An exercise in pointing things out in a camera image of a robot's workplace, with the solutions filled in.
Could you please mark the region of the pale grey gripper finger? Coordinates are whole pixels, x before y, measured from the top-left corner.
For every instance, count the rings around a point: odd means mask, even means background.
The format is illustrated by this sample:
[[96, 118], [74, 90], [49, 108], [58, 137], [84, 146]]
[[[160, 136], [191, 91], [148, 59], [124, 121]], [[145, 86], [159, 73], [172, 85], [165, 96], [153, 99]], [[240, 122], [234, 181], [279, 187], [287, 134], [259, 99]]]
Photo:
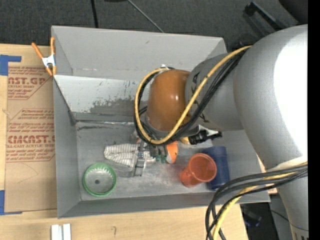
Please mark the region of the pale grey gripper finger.
[[134, 176], [135, 177], [137, 177], [137, 176], [141, 177], [142, 176], [143, 170], [144, 170], [144, 167], [145, 167], [145, 162], [146, 162], [146, 159], [145, 159], [144, 154], [139, 152], [138, 155], [137, 155], [135, 168], [134, 168]]

